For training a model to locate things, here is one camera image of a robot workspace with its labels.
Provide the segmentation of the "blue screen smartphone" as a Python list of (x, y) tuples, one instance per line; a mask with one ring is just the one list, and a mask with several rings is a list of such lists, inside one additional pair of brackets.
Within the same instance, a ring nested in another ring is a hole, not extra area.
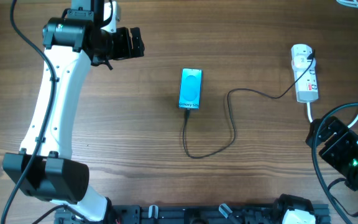
[(183, 68), (181, 73), (178, 107), (188, 110), (200, 108), (203, 71), (195, 68)]

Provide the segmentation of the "white power strip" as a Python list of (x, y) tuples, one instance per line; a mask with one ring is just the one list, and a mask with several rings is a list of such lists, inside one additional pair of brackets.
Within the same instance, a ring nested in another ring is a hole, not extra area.
[(296, 100), (311, 103), (318, 99), (314, 50), (306, 44), (295, 44), (291, 48), (291, 67), (295, 80)]

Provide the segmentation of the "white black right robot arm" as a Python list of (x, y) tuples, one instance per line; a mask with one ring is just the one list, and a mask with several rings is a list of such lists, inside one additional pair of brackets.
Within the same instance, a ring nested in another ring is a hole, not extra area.
[(326, 192), (330, 192), (338, 182), (344, 182), (351, 190), (358, 192), (358, 135), (355, 132), (335, 116), (329, 116), (326, 120), (316, 119), (310, 124), (305, 142), (309, 147), (319, 146), (323, 142), (319, 156), (342, 175), (325, 186)]

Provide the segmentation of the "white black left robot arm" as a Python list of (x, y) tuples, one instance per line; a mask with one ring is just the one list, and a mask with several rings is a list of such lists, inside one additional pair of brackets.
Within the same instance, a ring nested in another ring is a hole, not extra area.
[(90, 69), (144, 55), (139, 28), (117, 27), (120, 19), (115, 1), (73, 1), (47, 22), (37, 48), (44, 70), (34, 115), (19, 152), (2, 162), (14, 193), (52, 202), (82, 223), (116, 222), (110, 199), (90, 186), (88, 166), (72, 159), (72, 133)]

